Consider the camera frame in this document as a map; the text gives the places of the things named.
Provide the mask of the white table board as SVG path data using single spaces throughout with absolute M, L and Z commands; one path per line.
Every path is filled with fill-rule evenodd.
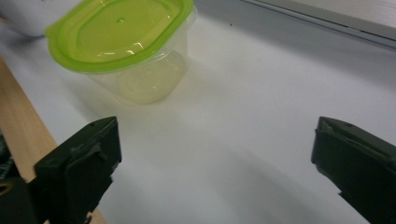
M 0 56 L 57 141 L 118 118 L 107 224 L 367 224 L 311 151 L 320 117 L 396 145 L 396 50 L 279 16 L 203 14 L 189 53 L 168 97 L 124 105 L 0 23 Z

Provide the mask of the aluminium floor rail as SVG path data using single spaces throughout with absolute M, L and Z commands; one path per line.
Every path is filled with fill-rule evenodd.
M 396 0 L 243 0 L 396 49 Z

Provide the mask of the yellow-green plastic bowl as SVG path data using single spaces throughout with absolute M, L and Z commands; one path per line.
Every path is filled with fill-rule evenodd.
M 166 97 L 188 70 L 193 0 L 83 0 L 47 28 L 49 53 L 120 101 Z

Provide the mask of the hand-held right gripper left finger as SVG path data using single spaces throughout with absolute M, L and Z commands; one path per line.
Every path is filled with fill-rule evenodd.
M 121 163 L 118 121 L 94 121 L 35 164 L 50 224 L 86 224 Z

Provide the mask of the wooden table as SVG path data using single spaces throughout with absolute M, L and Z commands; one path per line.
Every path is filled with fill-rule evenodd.
M 34 166 L 59 145 L 2 58 L 0 133 L 20 174 L 0 180 L 0 224 L 50 224 L 48 203 L 36 185 Z M 86 224 L 106 224 L 97 207 L 88 214 Z

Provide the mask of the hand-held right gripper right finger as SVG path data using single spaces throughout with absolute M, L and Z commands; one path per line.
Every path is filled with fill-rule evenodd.
M 318 119 L 311 162 L 370 224 L 396 224 L 396 146 L 339 119 Z

